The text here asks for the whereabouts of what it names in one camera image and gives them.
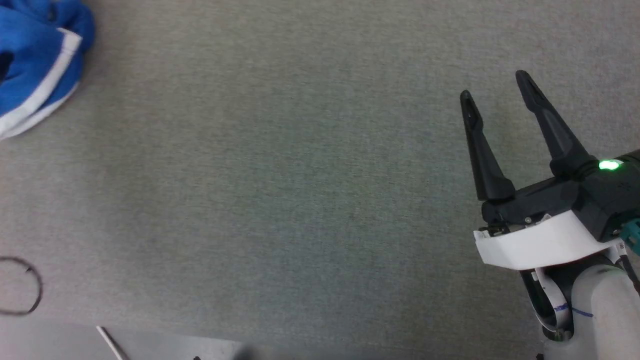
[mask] gray tablecloth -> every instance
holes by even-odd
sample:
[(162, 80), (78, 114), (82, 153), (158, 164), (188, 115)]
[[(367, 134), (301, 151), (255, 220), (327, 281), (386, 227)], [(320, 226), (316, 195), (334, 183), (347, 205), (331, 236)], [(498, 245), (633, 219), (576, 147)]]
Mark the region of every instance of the gray tablecloth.
[[(41, 271), (34, 316), (530, 359), (519, 276), (473, 244), (459, 93), (516, 186), (550, 175), (516, 69), (594, 155), (640, 143), (632, 0), (89, 5), (77, 93), (0, 143), (0, 252)], [(8, 278), (0, 300), (28, 302)]]

